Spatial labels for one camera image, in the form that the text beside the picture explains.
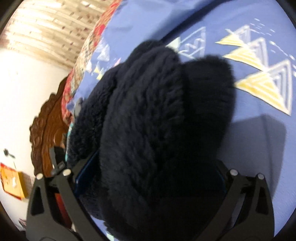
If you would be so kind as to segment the grey quilted puffer jacket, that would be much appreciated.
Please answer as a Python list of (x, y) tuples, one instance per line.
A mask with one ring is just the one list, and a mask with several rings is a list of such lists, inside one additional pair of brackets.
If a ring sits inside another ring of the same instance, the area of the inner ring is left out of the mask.
[(79, 116), (79, 112), (81, 111), (81, 108), (82, 108), (82, 103), (83, 103), (83, 98), (80, 97), (74, 105), (74, 118)]

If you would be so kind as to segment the red floral patchwork quilt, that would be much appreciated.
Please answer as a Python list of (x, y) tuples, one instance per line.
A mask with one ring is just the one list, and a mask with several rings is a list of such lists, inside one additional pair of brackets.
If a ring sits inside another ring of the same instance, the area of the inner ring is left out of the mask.
[(101, 39), (101, 35), (121, 2), (122, 0), (112, 1), (111, 5), (109, 5), (106, 11), (101, 15), (86, 38), (80, 54), (77, 57), (77, 61), (67, 77), (61, 101), (62, 119), (66, 125), (70, 125), (70, 122), (73, 120), (73, 116), (66, 108), (66, 105), (73, 99), (74, 94), (83, 79), (87, 64)]

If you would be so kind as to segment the blue patterned bed sheet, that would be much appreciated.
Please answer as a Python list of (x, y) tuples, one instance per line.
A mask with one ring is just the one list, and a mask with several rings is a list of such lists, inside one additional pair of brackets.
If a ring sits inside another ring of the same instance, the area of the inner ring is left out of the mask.
[(92, 156), (80, 199), (103, 240), (194, 240), (226, 193), (219, 164), (262, 173), (276, 240), (295, 239), (295, 32), (275, 1), (224, 1), (177, 50), (136, 43), (104, 71), (70, 135)]

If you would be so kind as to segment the beige leaf print curtain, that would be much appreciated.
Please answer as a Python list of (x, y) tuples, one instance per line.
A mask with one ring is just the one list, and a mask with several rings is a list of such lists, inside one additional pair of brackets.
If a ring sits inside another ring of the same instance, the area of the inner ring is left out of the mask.
[(1, 48), (71, 69), (111, 1), (22, 1), (1, 32)]

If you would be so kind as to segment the dark navy fleece garment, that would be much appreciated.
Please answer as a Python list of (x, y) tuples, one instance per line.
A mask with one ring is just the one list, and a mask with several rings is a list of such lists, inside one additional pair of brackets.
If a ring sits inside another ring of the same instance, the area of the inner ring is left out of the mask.
[(225, 197), (215, 162), (234, 104), (225, 59), (181, 62), (158, 41), (138, 45), (74, 121), (68, 166), (95, 154), (83, 206), (118, 240), (195, 240)]

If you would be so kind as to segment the carved wooden headboard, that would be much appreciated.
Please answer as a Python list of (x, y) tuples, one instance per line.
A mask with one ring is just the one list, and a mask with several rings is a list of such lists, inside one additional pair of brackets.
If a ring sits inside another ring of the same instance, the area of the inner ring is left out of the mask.
[(29, 128), (32, 145), (31, 160), (35, 175), (42, 173), (46, 177), (51, 176), (53, 167), (49, 150), (54, 146), (60, 147), (63, 144), (64, 135), (68, 132), (61, 108), (66, 80), (64, 78), (60, 82), (57, 93), (50, 94)]

